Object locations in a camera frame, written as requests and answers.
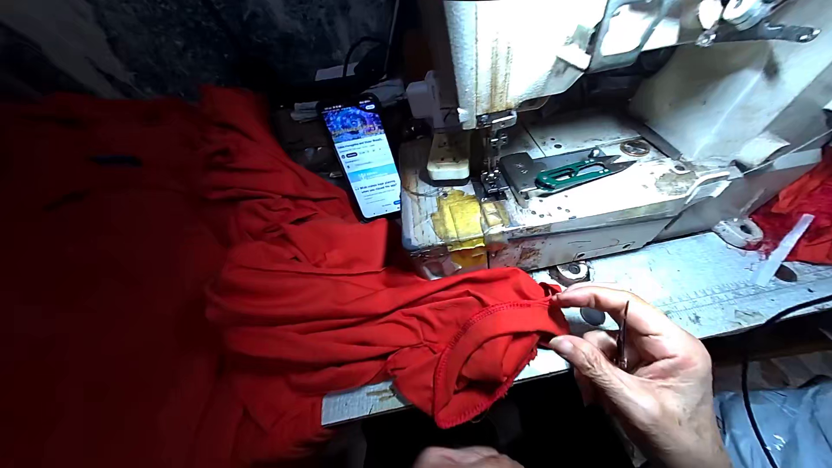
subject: phone screen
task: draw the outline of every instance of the phone screen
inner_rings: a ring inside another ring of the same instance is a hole
[[[324,122],[335,143],[335,152],[353,188],[361,214],[378,217],[401,209],[401,180],[393,153],[381,126],[378,104],[324,107]]]

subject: red garment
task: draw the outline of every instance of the red garment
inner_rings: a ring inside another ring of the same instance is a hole
[[[387,376],[448,426],[566,330],[519,270],[385,268],[386,222],[292,163],[248,92],[2,106],[0,147],[3,466],[300,456],[326,391]]]
[[[786,260],[832,264],[832,148],[824,149],[820,164],[751,215],[765,233],[763,250],[774,250],[805,213],[815,219]]]
[[[214,91],[205,102],[223,129],[212,133],[209,197],[240,200],[237,245],[208,290],[209,319],[249,358],[230,379],[246,438],[232,458],[303,455],[321,435],[327,392],[390,377],[440,427],[468,421],[506,392],[541,334],[567,332],[518,269],[427,281],[385,267],[400,248],[387,222],[357,222],[340,189],[295,165],[252,95]]]
[[[0,466],[188,461],[221,350],[207,124],[172,99],[0,107]]]

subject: sewing machine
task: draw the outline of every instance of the sewing machine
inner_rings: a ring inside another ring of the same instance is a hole
[[[829,140],[824,0],[421,8],[436,70],[408,95],[433,136],[403,144],[399,165],[403,243],[428,278],[560,266],[570,279],[586,259],[709,230],[752,247],[762,232],[747,214],[811,169]],[[664,63],[621,85],[633,92],[626,106],[562,111],[586,80],[627,81],[616,73],[643,68],[640,54]],[[588,165],[588,182],[542,183],[546,171],[586,176],[556,170],[593,157],[605,164]]]

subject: dark wall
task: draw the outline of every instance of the dark wall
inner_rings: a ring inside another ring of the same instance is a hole
[[[30,86],[41,93],[193,99],[204,83],[243,84],[240,64],[252,61],[301,84],[343,63],[360,37],[386,41],[393,9],[394,0],[8,0],[0,87],[39,75]]]

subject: fingernail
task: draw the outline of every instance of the fingernail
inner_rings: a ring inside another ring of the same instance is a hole
[[[549,341],[549,346],[552,347],[555,352],[561,356],[570,354],[572,352],[572,348],[574,347],[569,340],[563,338],[563,336],[555,336]]]

